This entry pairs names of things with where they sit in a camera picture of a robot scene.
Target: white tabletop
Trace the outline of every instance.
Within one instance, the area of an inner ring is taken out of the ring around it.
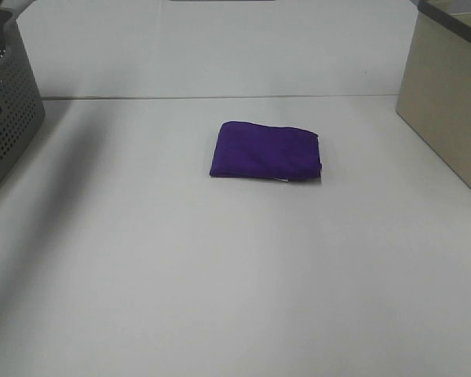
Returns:
[[[471,191],[386,95],[415,16],[37,1],[71,101],[0,188],[0,377],[471,377]],[[210,178],[228,120],[317,132],[322,181]]]
[[[20,18],[47,97],[398,94],[407,0],[38,0]]]
[[[48,101],[0,189],[0,377],[471,376],[471,191],[396,97]],[[227,120],[323,180],[208,175]]]

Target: cardboard box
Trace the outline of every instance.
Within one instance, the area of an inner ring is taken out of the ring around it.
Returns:
[[[471,188],[471,13],[421,1],[397,112]]]

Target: purple cloth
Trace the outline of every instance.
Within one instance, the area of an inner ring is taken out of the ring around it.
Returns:
[[[291,181],[319,178],[318,136],[293,127],[225,123],[218,135],[210,175]]]

